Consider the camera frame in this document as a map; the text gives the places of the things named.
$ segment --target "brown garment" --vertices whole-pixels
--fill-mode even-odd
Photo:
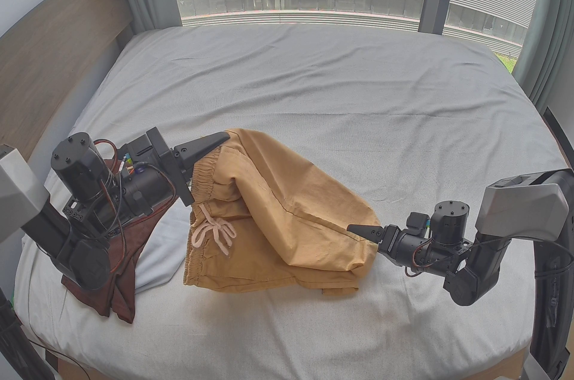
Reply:
[[[108,279],[103,288],[95,291],[84,290],[68,277],[62,275],[62,284],[80,302],[92,307],[102,316],[110,316],[112,309],[118,318],[132,323],[135,316],[135,264],[141,251],[152,234],[155,225],[166,210],[155,213],[149,219],[125,228],[127,254],[123,264]],[[121,235],[110,240],[110,266],[115,267],[122,259],[123,244]]]
[[[193,169],[184,284],[222,292],[291,284],[329,295],[357,290],[377,245],[347,226],[380,225],[369,205],[265,133],[228,133]],[[227,239],[226,221],[234,230]]]

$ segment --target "tan shorts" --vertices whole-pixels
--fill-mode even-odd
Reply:
[[[227,133],[193,169],[184,284],[221,292],[291,284],[329,295],[356,291],[377,245],[346,229],[379,225],[371,207],[265,133]]]

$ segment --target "maroon cloth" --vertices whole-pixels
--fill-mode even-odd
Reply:
[[[66,276],[62,276],[62,284],[80,302],[92,307],[102,316],[110,316],[112,309],[118,318],[132,323],[135,316],[135,264],[140,258],[141,251],[152,234],[155,225],[166,210],[154,213],[149,219],[124,229],[127,253],[122,265],[110,275],[103,288],[95,291],[84,290]],[[110,267],[113,269],[122,259],[122,236],[116,235],[110,240]]]

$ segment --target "bed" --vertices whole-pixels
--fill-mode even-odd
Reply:
[[[385,224],[465,201],[467,238],[486,185],[566,166],[486,46],[376,28],[139,34],[72,131],[123,144],[152,126],[169,145],[233,127],[269,133],[364,197]],[[46,186],[61,208],[63,185],[50,174]],[[166,217],[181,219],[182,209]],[[520,359],[532,333],[534,262],[524,241],[513,241],[497,286],[471,307],[455,305],[441,278],[407,278],[380,256],[350,298],[297,286],[216,293],[183,286],[180,267],[136,295],[132,325],[76,301],[48,257],[23,243],[14,305],[30,335],[118,380],[494,378],[507,371],[492,367]]]

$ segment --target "drawstring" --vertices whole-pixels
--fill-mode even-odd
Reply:
[[[231,239],[237,236],[235,229],[231,225],[231,223],[223,220],[221,218],[213,219],[210,214],[205,209],[203,204],[199,205],[203,214],[205,215],[205,220],[195,229],[195,232],[191,235],[191,244],[193,247],[201,247],[203,240],[205,238],[205,234],[210,230],[213,230],[213,239],[218,244],[219,249],[222,251],[223,254],[229,255],[229,251],[221,240],[219,240],[219,232],[223,234],[223,238],[227,243],[227,246],[231,246]]]

